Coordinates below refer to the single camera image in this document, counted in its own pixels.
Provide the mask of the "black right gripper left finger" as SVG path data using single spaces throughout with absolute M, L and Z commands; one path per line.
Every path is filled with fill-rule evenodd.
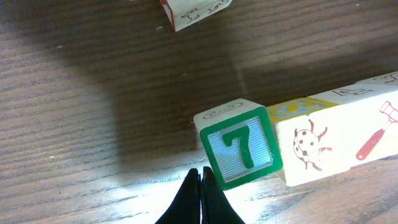
M 199 224 L 200 215 L 200 174 L 192 168 L 172 203 L 155 224 Z

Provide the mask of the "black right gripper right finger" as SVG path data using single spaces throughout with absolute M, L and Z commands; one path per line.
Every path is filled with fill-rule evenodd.
M 208 166 L 203 168 L 201 180 L 201 214 L 202 224 L 244 224 Z

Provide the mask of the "green number 7 block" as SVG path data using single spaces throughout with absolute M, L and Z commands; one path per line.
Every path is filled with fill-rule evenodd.
M 193 122 L 223 190 L 283 168 L 265 106 L 239 98 L 196 114 Z

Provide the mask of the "white hammer block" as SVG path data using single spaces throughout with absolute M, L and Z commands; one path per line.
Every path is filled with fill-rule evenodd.
M 310 98 L 334 106 L 311 115 L 318 128 L 327 128 L 321 146 L 330 147 L 334 167 L 356 166 L 397 154 L 397 86 L 357 83 Z

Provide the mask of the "red letter M block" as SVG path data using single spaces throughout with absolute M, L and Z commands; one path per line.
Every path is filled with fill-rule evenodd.
M 392 72 L 356 82 L 371 85 L 398 85 L 398 72 Z

